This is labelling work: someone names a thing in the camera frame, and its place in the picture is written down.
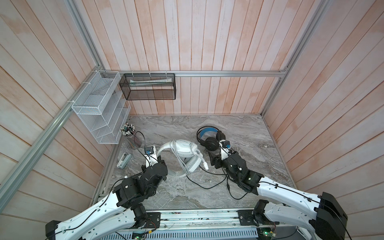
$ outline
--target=black mesh basket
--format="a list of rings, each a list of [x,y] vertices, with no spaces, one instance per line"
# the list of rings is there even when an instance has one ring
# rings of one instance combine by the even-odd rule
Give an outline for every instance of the black mesh basket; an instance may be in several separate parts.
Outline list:
[[[173,73],[125,73],[120,87],[127,100],[175,100]]]

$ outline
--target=gray marble surface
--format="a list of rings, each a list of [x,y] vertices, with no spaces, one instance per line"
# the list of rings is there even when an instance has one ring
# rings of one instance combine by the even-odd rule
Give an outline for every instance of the gray marble surface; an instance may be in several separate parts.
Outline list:
[[[198,144],[196,131],[206,125],[219,128],[226,139],[231,142],[231,148],[239,152],[247,161],[249,169],[262,173],[265,176],[290,187],[293,187],[288,172],[280,158],[276,146],[259,115],[247,116],[142,116],[131,117],[128,123],[136,126],[136,131],[141,131],[146,138],[146,145],[155,145],[157,149],[173,139],[185,139]],[[210,172],[222,174],[221,169],[215,169],[209,164],[209,156],[205,148],[199,144],[199,149],[204,154]],[[131,153],[133,157],[125,169],[114,167],[109,188],[113,183],[125,175],[131,176],[141,172],[141,165],[145,159],[137,150],[128,148],[128,141],[122,138],[122,146],[116,159],[122,154]],[[181,170],[176,157],[168,150],[161,154],[169,169]],[[197,168],[189,178],[204,187],[210,187],[224,179],[223,175],[213,175]],[[229,182],[231,194],[235,198],[244,195],[244,191],[235,183]],[[143,202],[148,210],[160,209],[203,209],[203,208],[239,208],[254,207],[259,199],[274,200],[266,197],[247,194],[241,200],[231,198],[226,187],[226,181],[220,185],[205,190],[192,183],[186,177],[175,178],[168,176],[157,189],[155,196]]]

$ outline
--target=white headphone earcup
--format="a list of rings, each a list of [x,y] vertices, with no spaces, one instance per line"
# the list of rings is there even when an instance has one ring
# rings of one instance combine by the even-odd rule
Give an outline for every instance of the white headphone earcup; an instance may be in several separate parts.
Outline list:
[[[189,172],[193,172],[194,170],[196,170],[200,163],[201,159],[198,156],[193,156],[189,160],[187,160],[185,165],[187,166]]]

